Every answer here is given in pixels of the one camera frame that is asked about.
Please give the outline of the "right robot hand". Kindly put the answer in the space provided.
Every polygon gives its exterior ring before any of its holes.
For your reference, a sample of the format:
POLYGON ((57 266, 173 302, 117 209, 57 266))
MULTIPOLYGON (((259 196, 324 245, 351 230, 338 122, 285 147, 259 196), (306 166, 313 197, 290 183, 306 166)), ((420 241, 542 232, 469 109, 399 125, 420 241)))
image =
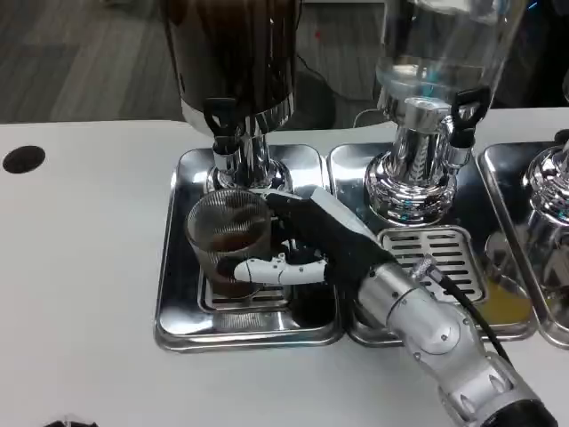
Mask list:
POLYGON ((279 190, 260 191, 258 198, 284 224, 287 234, 316 249, 324 259, 293 265, 276 258, 225 256, 216 267, 222 277, 269 286, 326 281, 340 285, 369 310, 387 312, 394 306, 399 294, 387 287, 380 267, 394 264, 395 258, 336 197, 317 187, 308 198, 279 190))

